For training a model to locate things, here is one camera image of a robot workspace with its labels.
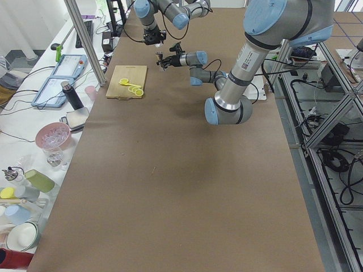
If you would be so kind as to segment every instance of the power adapter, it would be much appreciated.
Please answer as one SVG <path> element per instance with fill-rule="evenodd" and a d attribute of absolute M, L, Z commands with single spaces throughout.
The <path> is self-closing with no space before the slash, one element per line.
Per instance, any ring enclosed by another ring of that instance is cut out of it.
<path fill-rule="evenodd" d="M 102 49 L 103 52 L 112 52 L 112 37 L 110 31 L 105 31 L 102 33 Z"/>

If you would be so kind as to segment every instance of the bowl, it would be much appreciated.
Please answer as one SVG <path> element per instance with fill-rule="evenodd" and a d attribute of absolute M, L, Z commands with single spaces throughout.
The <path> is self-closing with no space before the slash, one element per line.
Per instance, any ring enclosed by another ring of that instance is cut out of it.
<path fill-rule="evenodd" d="M 25 222 L 13 228 L 6 239 L 6 246 L 11 250 L 26 251 L 37 245 L 40 234 L 35 224 Z"/>
<path fill-rule="evenodd" d="M 35 143 L 42 149 L 60 147 L 65 149 L 71 141 L 69 126 L 62 122 L 55 122 L 43 127 L 35 136 Z"/>

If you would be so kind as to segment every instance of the blue cup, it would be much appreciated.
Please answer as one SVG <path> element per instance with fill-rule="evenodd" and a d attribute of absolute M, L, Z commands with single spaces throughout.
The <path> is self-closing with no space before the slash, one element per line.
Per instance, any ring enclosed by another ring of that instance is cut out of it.
<path fill-rule="evenodd" d="M 31 217 L 31 212 L 20 205 L 10 205 L 5 210 L 5 216 L 14 225 L 21 225 L 28 221 Z"/>

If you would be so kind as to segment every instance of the brown table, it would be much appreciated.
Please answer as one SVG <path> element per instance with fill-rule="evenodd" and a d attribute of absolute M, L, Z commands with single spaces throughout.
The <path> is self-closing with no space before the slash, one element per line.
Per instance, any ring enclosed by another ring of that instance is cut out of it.
<path fill-rule="evenodd" d="M 193 20 L 183 49 L 229 71 L 243 14 Z M 142 36 L 135 16 L 126 30 Z M 157 50 L 122 37 L 107 78 L 115 65 L 148 65 L 145 96 L 100 90 L 28 271 L 323 271 L 273 95 L 247 123 L 211 126 L 214 87 L 190 87 L 185 67 L 160 73 Z"/>

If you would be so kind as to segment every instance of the white bowl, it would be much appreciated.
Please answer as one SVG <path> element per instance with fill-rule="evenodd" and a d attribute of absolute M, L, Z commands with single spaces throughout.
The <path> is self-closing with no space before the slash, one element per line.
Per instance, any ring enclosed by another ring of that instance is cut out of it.
<path fill-rule="evenodd" d="M 26 251 L 35 247 L 39 238 L 37 226 L 31 222 L 25 222 L 10 231 L 6 239 L 6 246 L 11 250 Z"/>

